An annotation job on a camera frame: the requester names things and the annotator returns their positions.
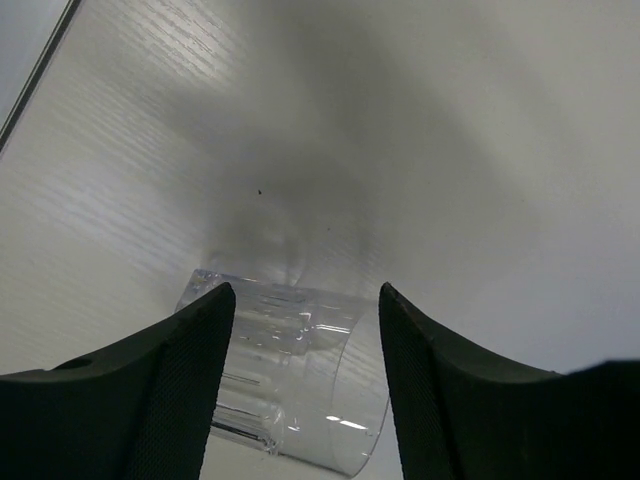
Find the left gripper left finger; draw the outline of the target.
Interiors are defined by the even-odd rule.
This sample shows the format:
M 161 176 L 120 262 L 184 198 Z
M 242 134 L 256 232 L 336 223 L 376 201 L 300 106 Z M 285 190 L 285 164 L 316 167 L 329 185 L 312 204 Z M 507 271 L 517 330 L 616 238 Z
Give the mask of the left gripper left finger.
M 2 478 L 199 478 L 235 307 L 223 283 L 104 348 L 2 376 Z

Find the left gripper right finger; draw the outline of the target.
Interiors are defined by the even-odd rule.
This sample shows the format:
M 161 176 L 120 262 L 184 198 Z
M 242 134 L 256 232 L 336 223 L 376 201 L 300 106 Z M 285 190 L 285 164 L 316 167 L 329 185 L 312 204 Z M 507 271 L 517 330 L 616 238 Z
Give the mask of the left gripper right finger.
M 392 285 L 379 326 L 407 479 L 635 479 L 639 364 L 569 374 L 518 363 L 439 324 Z

